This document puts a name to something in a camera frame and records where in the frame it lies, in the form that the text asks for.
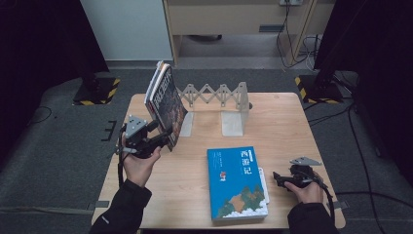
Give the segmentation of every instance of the yellow black tape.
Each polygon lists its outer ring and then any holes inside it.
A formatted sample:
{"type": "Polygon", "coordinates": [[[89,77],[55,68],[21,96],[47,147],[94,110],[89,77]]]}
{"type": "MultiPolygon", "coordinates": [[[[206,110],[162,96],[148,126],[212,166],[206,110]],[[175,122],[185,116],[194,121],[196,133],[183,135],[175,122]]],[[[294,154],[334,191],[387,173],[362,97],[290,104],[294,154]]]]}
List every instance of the yellow black tape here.
{"type": "Polygon", "coordinates": [[[308,92],[306,92],[300,77],[295,77],[295,84],[297,85],[298,91],[300,92],[301,98],[305,103],[330,103],[336,104],[342,102],[341,99],[335,98],[313,98],[308,97],[308,92]]]}
{"type": "Polygon", "coordinates": [[[107,94],[107,98],[105,99],[85,99],[85,100],[79,100],[79,101],[74,101],[73,104],[75,105],[95,105],[95,104],[107,104],[110,103],[112,100],[113,96],[115,96],[116,90],[118,89],[119,83],[121,82],[121,79],[115,79],[113,81],[111,90],[107,94]]]}

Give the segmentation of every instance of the book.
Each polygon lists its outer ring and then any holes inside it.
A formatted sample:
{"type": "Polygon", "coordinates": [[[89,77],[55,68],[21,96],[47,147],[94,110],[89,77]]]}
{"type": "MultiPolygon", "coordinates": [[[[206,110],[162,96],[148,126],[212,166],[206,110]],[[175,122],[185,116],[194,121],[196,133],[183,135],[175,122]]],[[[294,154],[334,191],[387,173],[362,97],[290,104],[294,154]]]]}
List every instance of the book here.
{"type": "Polygon", "coordinates": [[[212,220],[268,215],[253,146],[211,148],[206,156],[212,220]]]}
{"type": "Polygon", "coordinates": [[[182,123],[188,111],[175,87],[169,64],[158,62],[146,91],[144,104],[152,119],[159,122],[159,132],[171,131],[168,148],[172,150],[178,142],[182,123]]]}

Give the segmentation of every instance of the hand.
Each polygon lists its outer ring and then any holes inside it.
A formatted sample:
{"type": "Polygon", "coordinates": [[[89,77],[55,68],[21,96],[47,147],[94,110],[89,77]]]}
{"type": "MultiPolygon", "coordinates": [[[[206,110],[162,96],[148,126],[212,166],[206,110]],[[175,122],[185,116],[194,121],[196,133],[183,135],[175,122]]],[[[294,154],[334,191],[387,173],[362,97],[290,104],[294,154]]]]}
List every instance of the hand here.
{"type": "Polygon", "coordinates": [[[151,157],[147,159],[140,159],[132,155],[127,155],[127,153],[123,154],[123,157],[126,157],[124,161],[124,168],[127,173],[128,180],[142,188],[145,187],[149,176],[152,174],[152,169],[156,161],[161,158],[161,147],[158,146],[151,154],[151,157]]]}
{"type": "MultiPolygon", "coordinates": [[[[322,181],[322,178],[316,172],[314,174],[322,181]]],[[[284,185],[297,196],[300,203],[322,203],[323,190],[315,182],[311,182],[305,188],[299,188],[290,182],[285,182],[284,185]]]]}

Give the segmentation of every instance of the book holder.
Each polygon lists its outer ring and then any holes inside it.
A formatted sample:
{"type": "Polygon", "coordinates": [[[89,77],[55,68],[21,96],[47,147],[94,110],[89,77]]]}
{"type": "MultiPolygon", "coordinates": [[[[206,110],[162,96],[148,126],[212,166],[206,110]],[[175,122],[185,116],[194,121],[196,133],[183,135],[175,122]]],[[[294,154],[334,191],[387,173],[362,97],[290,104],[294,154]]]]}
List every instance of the book holder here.
{"type": "MultiPolygon", "coordinates": [[[[198,98],[205,103],[210,103],[216,98],[221,103],[221,107],[225,107],[228,100],[234,100],[236,111],[221,110],[222,135],[225,137],[242,137],[244,135],[244,125],[250,107],[246,82],[241,82],[234,91],[230,91],[225,84],[220,85],[217,91],[213,90],[209,84],[205,84],[199,91],[192,84],[188,84],[183,91],[176,89],[181,99],[187,100],[190,107],[194,106],[195,100],[198,98]]],[[[194,111],[189,111],[185,116],[180,132],[181,137],[191,135],[194,114],[194,111]]]]}

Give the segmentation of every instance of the black sleeve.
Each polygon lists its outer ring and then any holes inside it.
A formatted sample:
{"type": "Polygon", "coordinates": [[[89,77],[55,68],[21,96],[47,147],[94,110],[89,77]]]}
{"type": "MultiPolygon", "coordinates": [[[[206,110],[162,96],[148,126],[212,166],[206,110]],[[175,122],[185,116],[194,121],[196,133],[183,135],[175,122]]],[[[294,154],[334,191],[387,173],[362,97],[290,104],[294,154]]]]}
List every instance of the black sleeve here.
{"type": "Polygon", "coordinates": [[[151,196],[147,188],[126,180],[113,197],[110,208],[97,218],[89,233],[136,233],[151,196]]]}
{"type": "Polygon", "coordinates": [[[288,214],[291,234],[339,233],[322,203],[300,203],[288,214]]]}

